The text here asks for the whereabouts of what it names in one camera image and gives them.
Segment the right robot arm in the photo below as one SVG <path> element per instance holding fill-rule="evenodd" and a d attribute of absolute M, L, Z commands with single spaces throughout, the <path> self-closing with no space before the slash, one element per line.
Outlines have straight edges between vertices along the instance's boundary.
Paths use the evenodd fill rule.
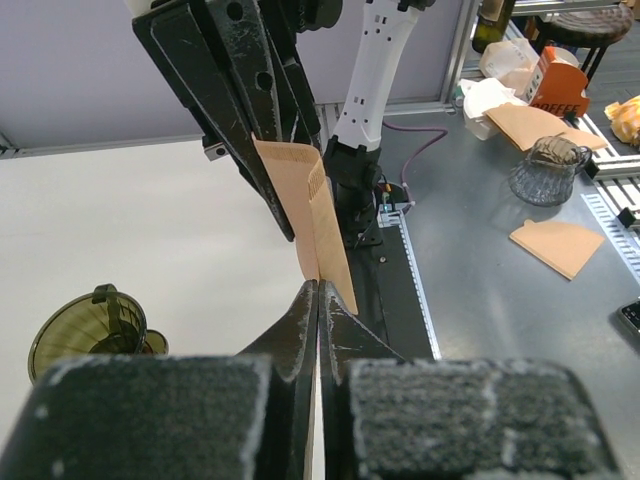
<path fill-rule="evenodd" d="M 132 1 L 135 36 L 199 125 L 208 158 L 230 156 L 284 236 L 292 217 L 276 195 L 255 140 L 319 146 L 315 100 L 296 48 L 306 31 L 333 27 L 338 1 Z M 384 110 L 424 1 L 367 1 L 348 95 L 324 145 L 344 245 L 375 243 Z"/>

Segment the dark green dripper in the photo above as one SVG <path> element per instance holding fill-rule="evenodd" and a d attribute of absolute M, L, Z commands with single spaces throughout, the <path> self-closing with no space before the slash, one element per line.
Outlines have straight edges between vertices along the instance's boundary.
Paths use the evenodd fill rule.
<path fill-rule="evenodd" d="M 139 302 L 113 284 L 102 284 L 63 305 L 43 324 L 31 344 L 27 372 L 36 382 L 67 357 L 168 352 L 166 337 L 148 327 Z"/>

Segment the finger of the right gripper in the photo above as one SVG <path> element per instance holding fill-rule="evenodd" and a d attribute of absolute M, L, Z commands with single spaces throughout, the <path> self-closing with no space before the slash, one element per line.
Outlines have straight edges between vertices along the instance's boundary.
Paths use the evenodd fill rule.
<path fill-rule="evenodd" d="M 286 240 L 294 232 L 253 141 L 230 60 L 204 1 L 153 1 L 132 21 L 152 61 L 204 137 L 220 142 L 267 205 Z"/>
<path fill-rule="evenodd" d="M 313 94 L 296 50 L 294 1 L 205 3 L 231 64 L 231 78 L 253 135 L 320 145 Z"/>

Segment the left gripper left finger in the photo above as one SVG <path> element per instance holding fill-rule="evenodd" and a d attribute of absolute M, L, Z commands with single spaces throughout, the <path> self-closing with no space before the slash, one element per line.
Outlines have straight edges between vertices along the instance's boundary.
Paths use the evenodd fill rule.
<path fill-rule="evenodd" d="M 89 354 L 37 380 L 5 479 L 307 479 L 319 285 L 232 356 Z"/>

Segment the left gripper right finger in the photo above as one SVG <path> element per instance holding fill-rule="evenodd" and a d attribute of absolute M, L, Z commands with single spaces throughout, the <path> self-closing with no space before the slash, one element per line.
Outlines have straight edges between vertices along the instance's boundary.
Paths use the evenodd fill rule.
<path fill-rule="evenodd" d="M 561 365 L 406 359 L 318 297 L 329 479 L 618 479 L 591 399 Z"/>

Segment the brown paper coffee filter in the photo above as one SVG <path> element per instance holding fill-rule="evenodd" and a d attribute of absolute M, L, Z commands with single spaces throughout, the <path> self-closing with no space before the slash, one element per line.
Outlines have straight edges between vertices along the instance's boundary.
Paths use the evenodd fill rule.
<path fill-rule="evenodd" d="M 255 140 L 254 146 L 295 234 L 304 278 L 331 282 L 347 310 L 356 314 L 351 272 L 319 150 L 262 140 Z"/>

